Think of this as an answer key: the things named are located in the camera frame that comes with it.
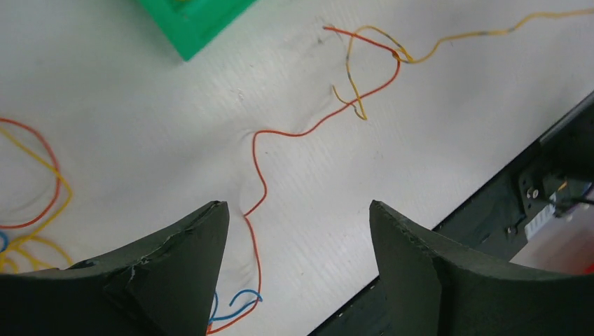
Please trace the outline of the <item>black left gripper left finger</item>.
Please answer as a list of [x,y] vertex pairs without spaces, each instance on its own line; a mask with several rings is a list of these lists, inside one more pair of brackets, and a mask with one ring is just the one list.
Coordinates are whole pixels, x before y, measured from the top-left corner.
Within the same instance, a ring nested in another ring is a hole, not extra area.
[[213,201],[68,269],[1,276],[2,335],[204,335],[229,226]]

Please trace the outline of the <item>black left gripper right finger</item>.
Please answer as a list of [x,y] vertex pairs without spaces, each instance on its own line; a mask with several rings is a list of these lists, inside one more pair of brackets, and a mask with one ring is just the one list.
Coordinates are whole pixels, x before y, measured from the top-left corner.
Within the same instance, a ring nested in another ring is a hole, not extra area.
[[517,265],[369,207],[397,335],[592,335],[593,276]]

